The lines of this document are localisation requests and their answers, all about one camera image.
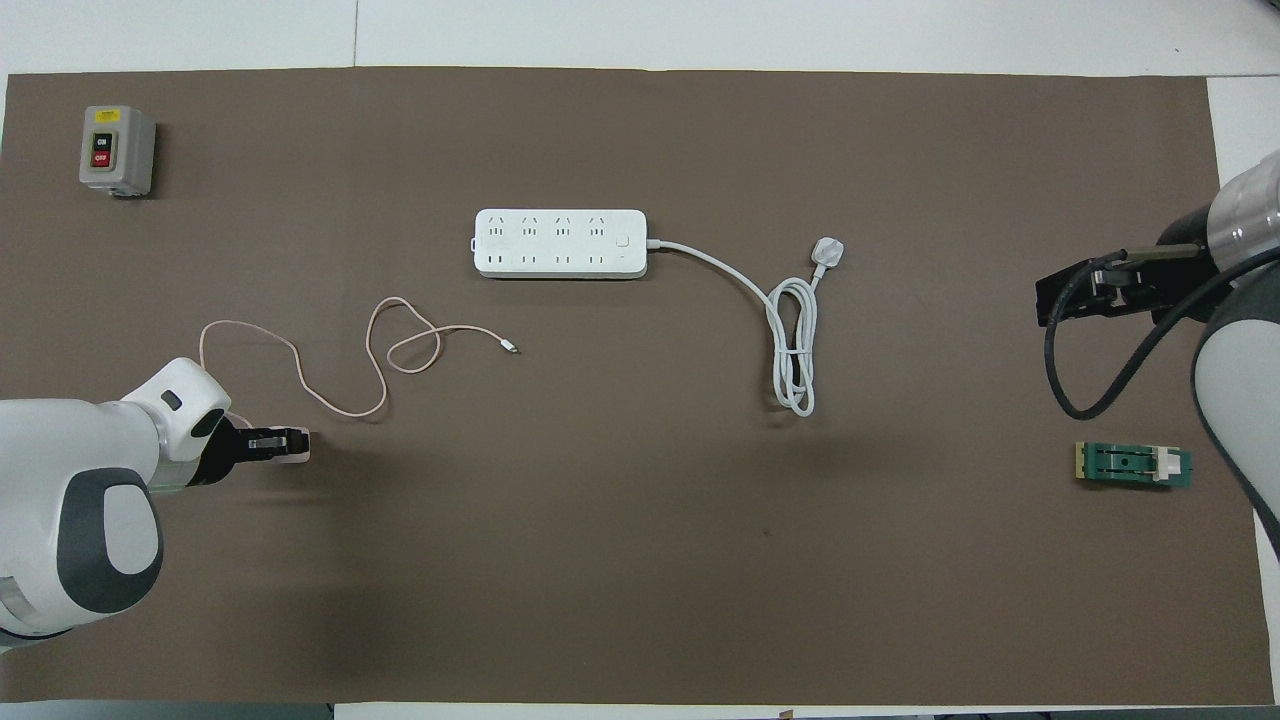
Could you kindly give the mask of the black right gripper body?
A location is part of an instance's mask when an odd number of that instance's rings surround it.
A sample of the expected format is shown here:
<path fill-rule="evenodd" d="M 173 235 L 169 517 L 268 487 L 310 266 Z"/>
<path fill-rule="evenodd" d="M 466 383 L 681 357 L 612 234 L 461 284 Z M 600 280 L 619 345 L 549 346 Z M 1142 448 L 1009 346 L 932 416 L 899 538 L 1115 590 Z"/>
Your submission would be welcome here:
<path fill-rule="evenodd" d="M 1210 206 L 1204 205 L 1171 223 L 1151 246 L 1123 251 L 1120 259 L 1094 269 L 1091 279 L 1097 306 L 1088 316 L 1125 316 L 1135 313 L 1107 313 L 1098 299 L 1098 270 L 1139 270 L 1153 287 L 1148 313 L 1153 323 L 1162 320 L 1180 301 L 1217 275 L 1217 264 L 1208 251 Z"/>

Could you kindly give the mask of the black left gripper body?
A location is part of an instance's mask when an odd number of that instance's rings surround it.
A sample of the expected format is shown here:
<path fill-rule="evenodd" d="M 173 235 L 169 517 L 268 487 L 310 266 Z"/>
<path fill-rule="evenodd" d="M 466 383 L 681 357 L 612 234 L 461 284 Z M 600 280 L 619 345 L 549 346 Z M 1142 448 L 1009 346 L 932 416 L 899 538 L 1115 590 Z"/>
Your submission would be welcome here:
<path fill-rule="evenodd" d="M 187 488 L 212 486 L 225 479 L 237 465 L 259 462 L 260 452 L 250 447 L 251 439 L 261 439 L 262 428 L 253 427 L 243 418 L 227 413 L 207 438 L 197 466 Z"/>

